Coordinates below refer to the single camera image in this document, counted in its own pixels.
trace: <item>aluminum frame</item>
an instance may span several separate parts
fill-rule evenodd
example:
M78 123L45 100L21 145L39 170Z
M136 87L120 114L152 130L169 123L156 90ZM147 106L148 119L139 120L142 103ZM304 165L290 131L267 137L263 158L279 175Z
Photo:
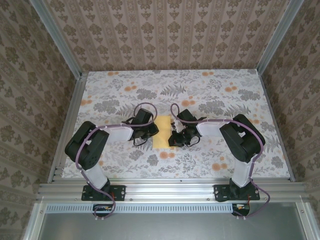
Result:
M52 37L55 45L58 47L59 52L62 54L65 62L68 64L75 79L78 81L81 77L82 67L74 57L73 50L66 43L63 33L59 29L58 25L55 23L55 20L51 15L50 10L47 8L45 2L42 0L30 0L30 2L36 10L36 12L38 13L46 30L50 33L50 36Z
M278 127L278 124L277 124L277 120L276 120L274 111L273 111L273 109L271 107L271 103L270 103L269 96L267 94L265 83L264 83L264 81L262 79L262 76L261 76L261 74L259 72L258 72L258 75L259 75L259 78L260 78L260 82L261 82L261 85L262 85L262 89L263 89L263 93L264 93L266 102L268 104L268 107L269 107L269 110L270 110L270 113L271 113L271 116L272 116L272 120L273 120L273 123L274 123L275 131L276 131L276 134L277 134L277 136L279 138L281 149L282 149L282 152L283 152L283 155L284 155L284 160L285 160L285 163L286 163L286 165L288 167L288 170L289 170L290 180L292 182L295 182L296 179L295 179L295 176L294 176L294 172L292 171L291 164L289 162L287 151L286 151L286 148L285 148L285 145L284 145L284 141L282 140L282 137L281 137L281 134L280 134L280 130L279 130L279 127Z
M26 230L25 240L37 240L44 220L48 204L73 204L81 205L101 204L111 202L91 202L81 201L83 186L86 181L82 178L62 178L66 155L64 148L67 140L71 138L76 123L81 99L85 90L88 73L84 73L81 79L76 83L75 90L71 99L70 107L66 116L65 124L58 143L56 155L54 157L48 183L41 184L36 196L29 225ZM308 196L302 182L294 182L294 176L290 167L288 156L284 149L284 144L276 124L268 95L262 78L260 81L264 94L267 99L272 119L279 137L279 141L285 156L290 179L288 178L255 178L254 181L271 196L272 203L296 203L299 210L305 235L308 240L320 239L319 229L316 224L315 217L308 203ZM154 178L154 179L131 179L131 178L115 178L110 179L112 185L126 185L125 205L147 205L147 204L204 204L210 205L217 203L214 197L213 185L228 184L227 178L192 178L192 179L170 179L170 178ZM261 199L257 202L264 203L267 196L261 192ZM241 201L226 201L225 203L241 203Z
M279 47L281 41L284 39L287 30L289 29L292 21L296 17L301 5L304 0L294 0L290 1L278 26L276 27L268 45L266 46L258 65L256 66L259 74L263 74L266 70L269 62L274 56L277 48Z

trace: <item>yellow sponge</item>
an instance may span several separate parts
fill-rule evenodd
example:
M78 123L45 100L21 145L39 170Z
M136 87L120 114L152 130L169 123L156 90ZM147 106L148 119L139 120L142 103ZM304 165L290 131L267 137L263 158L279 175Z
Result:
M159 129L159 132L154 135L153 148L154 149L169 149L168 139L171 136L171 117L157 116L154 123Z

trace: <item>wall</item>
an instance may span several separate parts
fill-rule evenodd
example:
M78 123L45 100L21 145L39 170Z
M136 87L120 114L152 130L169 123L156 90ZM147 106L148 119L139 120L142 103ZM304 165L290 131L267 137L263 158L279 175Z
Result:
M0 1L0 240L23 235L74 84L29 1Z
M83 71L252 69L288 0L45 0Z
M320 219L320 1L305 0L262 75L289 160Z

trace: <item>black mounting bracket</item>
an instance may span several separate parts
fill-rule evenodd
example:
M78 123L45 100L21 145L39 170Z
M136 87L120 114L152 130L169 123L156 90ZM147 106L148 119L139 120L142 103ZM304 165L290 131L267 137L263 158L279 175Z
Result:
M230 184L214 185L213 192L217 202L260 200L259 190L251 182L244 187L238 187L230 179Z
M125 185L110 185L108 193L113 197L115 201L124 201L126 197ZM106 195L94 190L90 185L85 185L82 190L82 201L111 201Z

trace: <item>floral tablecloth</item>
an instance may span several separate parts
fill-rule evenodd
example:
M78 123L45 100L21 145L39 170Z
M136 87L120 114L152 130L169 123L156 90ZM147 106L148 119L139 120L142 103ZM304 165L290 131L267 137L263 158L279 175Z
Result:
M84 121L98 126L125 121L141 102L156 105L160 116L170 115L172 103L197 118L244 114L266 140L253 177L290 176L255 69L90 72L74 131ZM132 141L115 142L105 146L99 160L109 178L230 178L234 162L222 137L202 137L192 147L164 149L153 149L152 139L139 147ZM68 158L63 177L82 177Z

